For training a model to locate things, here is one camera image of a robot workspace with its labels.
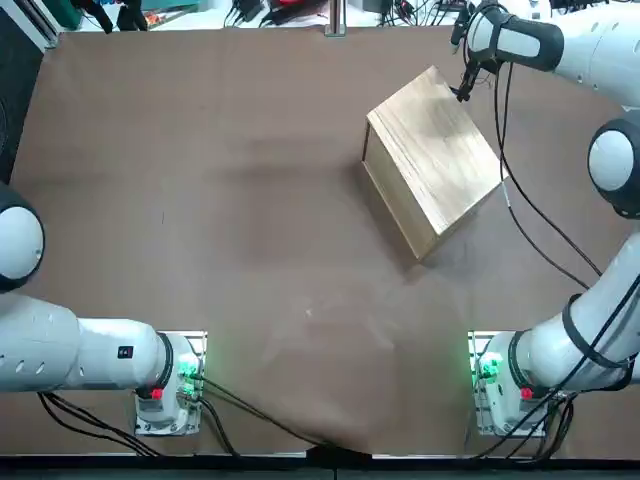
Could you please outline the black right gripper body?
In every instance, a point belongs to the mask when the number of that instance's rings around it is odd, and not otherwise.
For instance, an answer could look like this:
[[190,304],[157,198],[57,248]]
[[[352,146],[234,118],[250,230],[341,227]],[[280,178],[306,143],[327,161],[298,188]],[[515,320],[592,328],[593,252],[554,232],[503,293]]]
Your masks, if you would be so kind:
[[490,74],[495,74],[500,68],[500,64],[493,60],[480,61],[471,57],[470,50],[467,45],[467,35],[471,27],[473,15],[466,9],[461,10],[455,20],[451,34],[451,48],[453,53],[462,50],[463,63],[466,71],[485,70]]

